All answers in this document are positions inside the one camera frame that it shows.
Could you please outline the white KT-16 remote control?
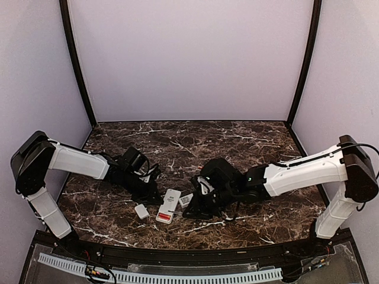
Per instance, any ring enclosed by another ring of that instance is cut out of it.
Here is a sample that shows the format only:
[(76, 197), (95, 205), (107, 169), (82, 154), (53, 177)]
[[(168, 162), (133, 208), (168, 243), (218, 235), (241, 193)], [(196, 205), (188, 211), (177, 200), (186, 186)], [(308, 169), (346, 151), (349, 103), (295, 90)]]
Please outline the white KT-16 remote control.
[(186, 207), (190, 204), (190, 202), (191, 202), (191, 200), (192, 200), (192, 197), (193, 197), (193, 194), (192, 194), (192, 193), (180, 197), (180, 198), (179, 198), (179, 204), (180, 204), (180, 206), (181, 206), (182, 208), (186, 208)]

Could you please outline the white remote with green buttons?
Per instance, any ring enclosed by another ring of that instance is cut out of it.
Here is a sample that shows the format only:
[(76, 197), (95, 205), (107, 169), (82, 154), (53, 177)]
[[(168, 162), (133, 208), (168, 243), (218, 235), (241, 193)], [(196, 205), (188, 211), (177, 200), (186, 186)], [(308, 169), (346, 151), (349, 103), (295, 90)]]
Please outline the white remote with green buttons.
[(159, 207), (159, 210), (156, 216), (156, 221), (158, 221), (157, 218), (159, 214), (167, 214), (167, 215), (172, 215), (172, 218), (171, 218), (171, 222), (172, 222), (174, 214), (169, 213), (168, 210), (171, 210), (171, 211), (176, 210), (180, 196), (181, 196), (181, 192), (178, 190), (168, 189), (166, 191), (166, 194), (163, 198), (163, 204)]

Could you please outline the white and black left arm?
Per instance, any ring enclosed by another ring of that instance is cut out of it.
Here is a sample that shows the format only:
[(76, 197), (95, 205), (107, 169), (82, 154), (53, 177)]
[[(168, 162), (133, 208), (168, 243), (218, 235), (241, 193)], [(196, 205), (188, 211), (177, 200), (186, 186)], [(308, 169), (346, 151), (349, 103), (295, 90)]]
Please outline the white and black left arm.
[(149, 159), (132, 146), (122, 155), (111, 156), (106, 152), (78, 149), (36, 131), (11, 156), (9, 163), (16, 194), (28, 202), (53, 236), (61, 240), (60, 248), (71, 258), (83, 254), (83, 244), (75, 238), (75, 229), (47, 189), (46, 176), (50, 171), (119, 186), (137, 204), (163, 204), (156, 182), (161, 173), (159, 165), (150, 164)]

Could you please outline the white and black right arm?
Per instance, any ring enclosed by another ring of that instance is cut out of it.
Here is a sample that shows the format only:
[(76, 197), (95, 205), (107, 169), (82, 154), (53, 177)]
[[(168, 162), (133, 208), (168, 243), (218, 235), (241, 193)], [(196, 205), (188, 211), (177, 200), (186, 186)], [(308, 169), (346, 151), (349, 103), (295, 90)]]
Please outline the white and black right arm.
[(304, 254), (314, 257), (354, 211), (362, 210), (378, 195), (378, 174), (366, 147), (343, 135), (337, 145), (325, 151), (289, 162), (254, 166), (245, 173), (224, 158), (211, 159), (191, 179), (195, 192), (183, 216), (209, 220), (221, 217), (234, 202), (254, 204), (297, 189), (337, 182), (337, 193), (314, 222), (311, 237), (302, 244)]

